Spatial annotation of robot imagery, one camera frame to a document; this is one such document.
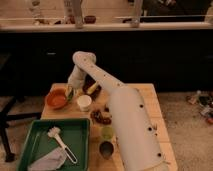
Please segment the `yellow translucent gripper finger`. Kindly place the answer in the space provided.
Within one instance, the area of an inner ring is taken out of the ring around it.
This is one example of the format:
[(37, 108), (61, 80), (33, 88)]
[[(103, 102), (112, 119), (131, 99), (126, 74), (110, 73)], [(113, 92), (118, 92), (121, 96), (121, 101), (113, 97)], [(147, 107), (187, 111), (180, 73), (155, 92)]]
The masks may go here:
[(73, 97), (75, 96), (75, 89), (70, 84), (66, 86), (65, 96), (68, 102), (71, 102)]

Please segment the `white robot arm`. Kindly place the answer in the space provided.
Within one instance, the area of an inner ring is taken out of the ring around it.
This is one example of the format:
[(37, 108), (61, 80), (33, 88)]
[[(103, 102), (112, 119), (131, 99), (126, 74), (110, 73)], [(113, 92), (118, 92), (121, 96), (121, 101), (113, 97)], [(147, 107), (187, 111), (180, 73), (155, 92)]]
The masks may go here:
[(77, 51), (68, 77), (73, 89), (90, 75), (109, 94), (108, 108), (125, 171), (169, 171), (140, 92), (96, 65), (91, 52)]

